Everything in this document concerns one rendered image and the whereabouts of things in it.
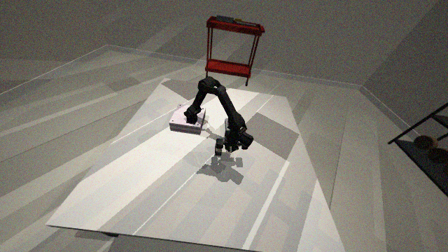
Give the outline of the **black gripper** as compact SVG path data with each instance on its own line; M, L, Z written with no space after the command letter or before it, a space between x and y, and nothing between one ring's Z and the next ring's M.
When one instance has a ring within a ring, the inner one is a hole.
M233 140L230 137L228 137L227 141L223 141L223 139L217 139L216 140L216 148L222 149L223 145L225 145L225 150L230 152L230 146L232 147L232 152L239 150L239 146L241 146L242 150L247 150L248 147L242 144L241 142L237 140Z

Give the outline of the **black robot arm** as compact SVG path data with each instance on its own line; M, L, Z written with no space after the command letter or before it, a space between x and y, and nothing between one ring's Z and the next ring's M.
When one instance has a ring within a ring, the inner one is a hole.
M215 86L217 88L215 88ZM187 118L186 123L195 125L197 122L197 114L202 110L200 105L202 104L207 93L216 95L228 116L229 125L227 128L230 129L230 131L225 131L227 140L228 137L233 140L238 139L239 142L249 147L253 142L253 136L245 132L247 130L245 120L242 118L241 114L235 110L226 92L225 86L221 85L218 80L209 76L199 81L198 89L199 91L194 102L187 108L186 112L184 112L184 116Z

